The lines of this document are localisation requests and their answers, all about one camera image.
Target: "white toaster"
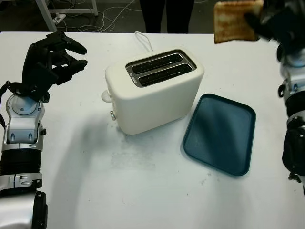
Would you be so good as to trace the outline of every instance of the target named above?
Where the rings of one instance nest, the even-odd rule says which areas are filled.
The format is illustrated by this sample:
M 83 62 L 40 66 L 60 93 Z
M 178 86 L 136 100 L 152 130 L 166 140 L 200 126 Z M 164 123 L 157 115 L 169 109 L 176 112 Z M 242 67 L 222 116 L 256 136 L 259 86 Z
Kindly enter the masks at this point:
M 186 116 L 203 74 L 184 48 L 153 51 L 109 66 L 102 99 L 112 103 L 121 130 L 134 135 Z

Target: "person's leg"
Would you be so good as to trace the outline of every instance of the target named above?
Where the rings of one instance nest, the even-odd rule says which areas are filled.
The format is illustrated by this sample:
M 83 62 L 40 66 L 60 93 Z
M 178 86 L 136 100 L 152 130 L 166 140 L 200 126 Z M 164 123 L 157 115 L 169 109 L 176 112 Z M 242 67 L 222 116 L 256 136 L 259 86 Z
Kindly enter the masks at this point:
M 194 0 L 167 0 L 167 32 L 188 33 Z
M 147 33 L 160 33 L 165 0 L 140 0 Z

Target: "dark teal plastic tray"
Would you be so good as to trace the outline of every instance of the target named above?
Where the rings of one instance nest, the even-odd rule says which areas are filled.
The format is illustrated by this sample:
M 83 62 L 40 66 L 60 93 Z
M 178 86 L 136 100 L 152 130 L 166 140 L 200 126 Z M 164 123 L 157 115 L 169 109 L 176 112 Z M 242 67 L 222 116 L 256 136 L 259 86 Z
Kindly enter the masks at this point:
M 250 166 L 255 118 L 247 105 L 204 94 L 186 130 L 184 150 L 226 173 L 244 175 Z

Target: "toast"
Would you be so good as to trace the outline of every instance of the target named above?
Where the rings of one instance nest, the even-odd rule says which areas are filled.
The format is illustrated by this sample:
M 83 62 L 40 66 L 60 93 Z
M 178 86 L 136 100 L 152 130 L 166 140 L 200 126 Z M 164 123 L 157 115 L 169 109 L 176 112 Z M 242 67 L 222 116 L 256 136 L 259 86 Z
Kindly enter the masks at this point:
M 244 19 L 245 13 L 260 17 L 263 0 L 241 0 L 218 2 L 214 7 L 214 43 L 231 40 L 256 41 L 254 30 Z

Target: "white table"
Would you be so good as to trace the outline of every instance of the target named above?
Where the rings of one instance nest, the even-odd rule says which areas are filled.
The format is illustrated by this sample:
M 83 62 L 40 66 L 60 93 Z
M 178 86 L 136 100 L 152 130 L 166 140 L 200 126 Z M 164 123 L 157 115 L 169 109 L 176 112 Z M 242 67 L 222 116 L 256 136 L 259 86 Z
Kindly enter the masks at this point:
M 21 81 L 32 42 L 46 33 L 0 34 L 1 83 Z M 88 49 L 85 71 L 50 89 L 41 171 L 49 229 L 303 229 L 302 186 L 282 163 L 286 115 L 276 44 L 228 42 L 213 35 L 149 35 L 153 48 L 180 46 L 205 66 L 191 112 L 149 132 L 126 136 L 101 101 L 105 68 L 146 52 L 134 34 L 68 33 Z M 181 147 L 199 97 L 214 93 L 257 115 L 249 172 L 230 177 L 190 159 Z M 1 112 L 6 121 L 2 98 Z

